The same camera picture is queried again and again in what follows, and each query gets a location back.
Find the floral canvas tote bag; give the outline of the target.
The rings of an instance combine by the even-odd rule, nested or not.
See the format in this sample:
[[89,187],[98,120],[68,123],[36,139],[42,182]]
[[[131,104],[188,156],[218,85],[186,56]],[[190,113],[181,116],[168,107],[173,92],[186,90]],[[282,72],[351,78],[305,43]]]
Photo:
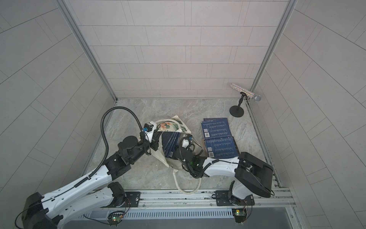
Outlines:
[[147,134],[145,138],[150,142],[152,155],[166,167],[173,169],[176,188],[185,195],[196,193],[201,187],[201,178],[198,179],[198,185],[192,191],[183,190],[177,180],[177,173],[186,169],[180,161],[181,154],[186,149],[194,151],[194,148],[199,146],[182,119],[175,115],[168,119],[148,122],[145,124],[144,132]]

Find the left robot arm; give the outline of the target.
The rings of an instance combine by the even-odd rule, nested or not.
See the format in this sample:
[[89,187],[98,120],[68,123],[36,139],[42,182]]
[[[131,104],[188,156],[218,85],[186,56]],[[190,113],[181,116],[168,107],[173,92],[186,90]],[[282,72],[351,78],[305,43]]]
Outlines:
[[[104,132],[104,120],[114,110],[129,112],[140,130],[140,136],[128,136],[118,144],[118,151],[109,156],[109,144]],[[101,119],[100,130],[105,154],[100,164],[81,178],[45,195],[36,192],[25,202],[16,217],[22,220],[23,229],[59,229],[75,217],[100,207],[119,207],[125,203],[126,194],[117,178],[128,172],[143,155],[150,155],[158,143],[153,137],[155,122],[142,126],[136,114],[126,107],[113,107]]]

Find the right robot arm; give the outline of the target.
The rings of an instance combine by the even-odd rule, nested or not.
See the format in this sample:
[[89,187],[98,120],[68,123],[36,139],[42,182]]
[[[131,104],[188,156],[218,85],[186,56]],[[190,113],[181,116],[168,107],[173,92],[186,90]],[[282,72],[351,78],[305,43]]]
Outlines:
[[180,140],[173,158],[181,161],[183,168],[197,179],[204,176],[226,176],[234,177],[225,202],[233,205],[253,205],[250,198],[253,194],[269,198],[274,195],[272,191],[273,167],[263,160],[247,152],[241,152],[232,158],[216,159],[194,155],[190,145],[183,147],[182,144],[189,138]]

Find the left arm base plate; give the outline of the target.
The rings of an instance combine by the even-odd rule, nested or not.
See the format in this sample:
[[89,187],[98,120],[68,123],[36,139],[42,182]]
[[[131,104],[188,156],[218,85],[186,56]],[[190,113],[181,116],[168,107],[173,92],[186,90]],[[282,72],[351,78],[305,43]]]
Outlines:
[[140,202],[141,192],[139,191],[128,191],[123,195],[120,195],[113,200],[115,203],[113,204],[116,208],[137,208]]

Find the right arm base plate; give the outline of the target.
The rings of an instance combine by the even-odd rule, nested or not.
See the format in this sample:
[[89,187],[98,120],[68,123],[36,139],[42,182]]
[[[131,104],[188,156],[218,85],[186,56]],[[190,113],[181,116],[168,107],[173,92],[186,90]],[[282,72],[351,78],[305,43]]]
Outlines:
[[232,181],[229,190],[217,190],[212,195],[217,206],[253,206],[253,193],[242,183]]

